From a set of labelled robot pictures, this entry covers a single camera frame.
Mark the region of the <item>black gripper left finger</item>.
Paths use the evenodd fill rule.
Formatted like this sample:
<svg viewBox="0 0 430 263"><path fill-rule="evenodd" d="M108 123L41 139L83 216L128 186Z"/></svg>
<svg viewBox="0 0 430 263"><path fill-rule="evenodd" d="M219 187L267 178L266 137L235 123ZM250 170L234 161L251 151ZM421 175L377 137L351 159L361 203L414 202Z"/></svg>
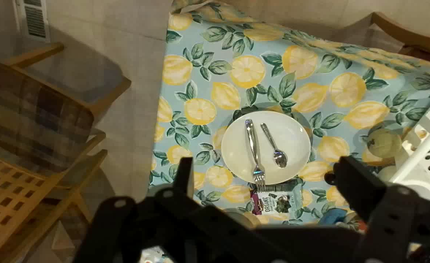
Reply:
<svg viewBox="0 0 430 263"><path fill-rule="evenodd" d="M193 196L193 159L184 156L180 159L172 186L187 197Z"/></svg>

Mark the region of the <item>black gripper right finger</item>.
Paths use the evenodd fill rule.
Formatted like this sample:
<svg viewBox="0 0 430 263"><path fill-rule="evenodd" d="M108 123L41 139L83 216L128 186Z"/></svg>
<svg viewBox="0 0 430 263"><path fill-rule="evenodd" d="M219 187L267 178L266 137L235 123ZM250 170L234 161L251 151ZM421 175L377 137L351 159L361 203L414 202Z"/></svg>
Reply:
<svg viewBox="0 0 430 263"><path fill-rule="evenodd" d="M324 181L338 189L361 219L371 216L386 192L386 184L352 156L341 156Z"/></svg>

